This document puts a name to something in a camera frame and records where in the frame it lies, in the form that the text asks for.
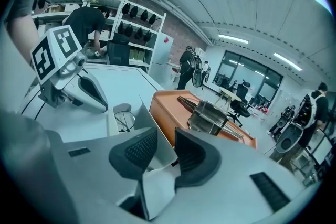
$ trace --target black vent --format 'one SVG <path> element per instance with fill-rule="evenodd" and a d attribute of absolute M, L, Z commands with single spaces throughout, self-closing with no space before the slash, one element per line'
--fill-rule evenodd
<path fill-rule="evenodd" d="M 274 212 L 280 210 L 290 202 L 286 195 L 265 173 L 250 175 L 250 178 L 256 184 Z"/>
<path fill-rule="evenodd" d="M 89 153 L 90 150 L 86 147 L 83 147 L 83 148 L 79 148 L 77 150 L 72 150 L 72 151 L 68 151 L 70 157 L 76 157 L 76 156 L 79 156 L 79 155 L 83 155 L 85 153 Z"/>

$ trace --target glass wall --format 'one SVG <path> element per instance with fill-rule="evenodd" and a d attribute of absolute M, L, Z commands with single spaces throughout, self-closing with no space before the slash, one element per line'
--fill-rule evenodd
<path fill-rule="evenodd" d="M 251 84 L 250 104 L 263 105 L 273 100 L 282 76 L 258 62 L 227 51 L 213 83 L 228 88 L 235 80 L 238 84 L 243 80 Z"/>

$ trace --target fluorescent light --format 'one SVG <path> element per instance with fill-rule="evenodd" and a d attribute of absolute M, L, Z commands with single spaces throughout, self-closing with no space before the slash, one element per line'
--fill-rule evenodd
<path fill-rule="evenodd" d="M 331 7 L 327 0 L 315 0 L 315 1 L 319 3 L 320 5 L 322 5 L 327 11 L 329 11 L 331 15 L 333 15 L 331 11 Z"/>
<path fill-rule="evenodd" d="M 247 41 L 247 40 L 243 40 L 243 39 L 241 39 L 241 38 L 230 37 L 230 36 L 225 36 L 225 35 L 221 35 L 221 34 L 219 34 L 218 36 L 219 36 L 219 37 L 222 37 L 222 38 L 231 39 L 231 40 L 235 40 L 235 41 L 239 41 L 239 42 L 248 44 L 248 41 Z"/>
<path fill-rule="evenodd" d="M 265 76 L 264 74 L 258 72 L 257 70 L 255 71 L 255 73 L 259 74 L 259 75 L 262 75 L 263 77 Z"/>
<path fill-rule="evenodd" d="M 282 61 L 285 61 L 286 63 L 290 64 L 291 66 L 293 66 L 296 70 L 301 71 L 302 68 L 298 67 L 295 63 L 291 62 L 290 60 L 286 59 L 284 56 L 281 56 L 279 54 L 277 54 L 276 52 L 274 52 L 273 54 L 275 57 L 278 57 L 279 59 L 281 59 Z"/>

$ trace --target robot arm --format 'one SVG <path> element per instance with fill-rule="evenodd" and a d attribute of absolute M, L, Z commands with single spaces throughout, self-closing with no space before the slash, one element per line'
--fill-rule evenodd
<path fill-rule="evenodd" d="M 69 25 L 48 30 L 30 56 L 41 85 L 43 101 L 52 107 L 66 99 L 95 113 L 108 104 L 98 80 L 84 69 L 86 56 Z"/>

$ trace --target box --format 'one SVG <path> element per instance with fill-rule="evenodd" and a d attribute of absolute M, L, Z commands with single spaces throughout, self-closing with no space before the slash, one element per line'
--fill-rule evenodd
<path fill-rule="evenodd" d="M 75 9 L 80 8 L 78 4 L 65 4 L 65 12 L 73 12 Z"/>
<path fill-rule="evenodd" d="M 38 36 L 41 37 L 49 29 L 60 26 L 60 25 L 61 25 L 60 23 L 47 23 L 45 25 L 39 25 L 37 29 Z"/>
<path fill-rule="evenodd" d="M 64 11 L 64 6 L 62 5 L 50 5 L 48 7 L 48 13 L 63 12 L 63 11 Z"/>

